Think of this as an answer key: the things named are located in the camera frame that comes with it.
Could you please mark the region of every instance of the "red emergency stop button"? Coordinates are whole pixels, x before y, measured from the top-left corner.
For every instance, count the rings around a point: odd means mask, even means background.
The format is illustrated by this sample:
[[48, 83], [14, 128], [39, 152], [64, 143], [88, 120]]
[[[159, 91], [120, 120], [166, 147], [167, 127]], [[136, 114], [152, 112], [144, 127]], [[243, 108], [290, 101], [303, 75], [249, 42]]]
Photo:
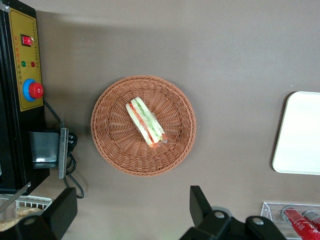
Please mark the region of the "red emergency stop button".
[[33, 99], [40, 99], [44, 94], [44, 88], [38, 82], [33, 82], [29, 86], [29, 95]]

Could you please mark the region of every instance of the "yellow control panel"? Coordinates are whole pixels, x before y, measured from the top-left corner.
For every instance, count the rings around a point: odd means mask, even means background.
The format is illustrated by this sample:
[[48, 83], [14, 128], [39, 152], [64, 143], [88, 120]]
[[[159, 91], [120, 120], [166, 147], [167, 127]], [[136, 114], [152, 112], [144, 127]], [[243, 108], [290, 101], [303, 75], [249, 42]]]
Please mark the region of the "yellow control panel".
[[13, 8], [9, 13], [20, 111], [43, 106], [36, 19]]

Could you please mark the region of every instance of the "blue button ring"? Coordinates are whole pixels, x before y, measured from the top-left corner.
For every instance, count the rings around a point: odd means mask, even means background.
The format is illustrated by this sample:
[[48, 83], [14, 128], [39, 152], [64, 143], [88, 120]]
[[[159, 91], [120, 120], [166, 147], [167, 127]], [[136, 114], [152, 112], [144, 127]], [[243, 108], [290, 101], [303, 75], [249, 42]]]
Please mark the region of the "blue button ring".
[[29, 78], [29, 79], [25, 80], [23, 87], [22, 87], [23, 96], [29, 102], [33, 102], [34, 100], [36, 100], [35, 98], [31, 97], [29, 94], [30, 84], [35, 83], [35, 82], [36, 82], [35, 80]]

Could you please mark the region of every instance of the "red switch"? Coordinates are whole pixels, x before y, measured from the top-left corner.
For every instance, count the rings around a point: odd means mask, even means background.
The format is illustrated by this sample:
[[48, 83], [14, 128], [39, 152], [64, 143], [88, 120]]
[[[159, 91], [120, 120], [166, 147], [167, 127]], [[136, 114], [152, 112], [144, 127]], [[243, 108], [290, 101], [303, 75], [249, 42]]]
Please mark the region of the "red switch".
[[29, 86], [29, 95], [33, 99], [40, 99], [44, 94], [44, 88], [38, 82], [33, 82]]
[[23, 46], [31, 47], [32, 39], [30, 36], [26, 36], [26, 35], [21, 34], [21, 40], [22, 40]]

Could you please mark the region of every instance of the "brown basket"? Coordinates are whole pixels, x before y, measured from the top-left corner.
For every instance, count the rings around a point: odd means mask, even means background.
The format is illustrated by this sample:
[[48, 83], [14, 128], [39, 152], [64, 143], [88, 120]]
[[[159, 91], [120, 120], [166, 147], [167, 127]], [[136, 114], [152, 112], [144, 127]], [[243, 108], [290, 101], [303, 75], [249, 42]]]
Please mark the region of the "brown basket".
[[[168, 136], [153, 149], [131, 120], [126, 104], [140, 97]], [[196, 137], [195, 113], [187, 97], [155, 76], [130, 76], [108, 87], [95, 104], [92, 137], [102, 157], [115, 168], [136, 176], [163, 174], [185, 159]]]

